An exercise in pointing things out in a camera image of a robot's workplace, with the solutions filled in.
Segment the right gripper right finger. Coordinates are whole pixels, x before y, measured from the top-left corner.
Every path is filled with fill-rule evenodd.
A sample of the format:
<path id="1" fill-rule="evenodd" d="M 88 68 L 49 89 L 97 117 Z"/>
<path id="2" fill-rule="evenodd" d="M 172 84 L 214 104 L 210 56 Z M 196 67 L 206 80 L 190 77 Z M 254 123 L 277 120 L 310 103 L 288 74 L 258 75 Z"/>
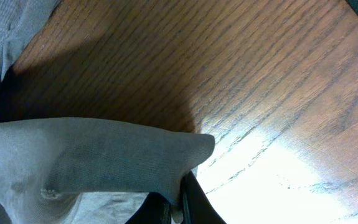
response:
<path id="1" fill-rule="evenodd" d="M 184 224 L 226 224 L 210 204 L 192 171 L 181 180 L 181 197 Z"/>

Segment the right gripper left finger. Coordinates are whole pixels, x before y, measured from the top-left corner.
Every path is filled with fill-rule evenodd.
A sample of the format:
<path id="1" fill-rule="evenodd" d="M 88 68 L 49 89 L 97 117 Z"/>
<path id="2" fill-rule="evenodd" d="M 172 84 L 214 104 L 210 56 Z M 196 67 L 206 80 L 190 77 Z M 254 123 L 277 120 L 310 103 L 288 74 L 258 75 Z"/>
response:
<path id="1" fill-rule="evenodd" d="M 171 204 L 161 194 L 150 192 L 126 224 L 171 224 Z"/>

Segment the grey shorts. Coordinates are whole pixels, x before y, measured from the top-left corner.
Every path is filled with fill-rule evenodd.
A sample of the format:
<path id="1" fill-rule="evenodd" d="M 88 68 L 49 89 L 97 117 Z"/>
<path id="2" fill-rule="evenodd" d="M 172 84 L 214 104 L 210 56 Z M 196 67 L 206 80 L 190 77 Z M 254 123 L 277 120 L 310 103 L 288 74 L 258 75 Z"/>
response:
<path id="1" fill-rule="evenodd" d="M 186 65 L 209 1 L 0 1 L 0 221 L 165 213 L 213 153 Z"/>

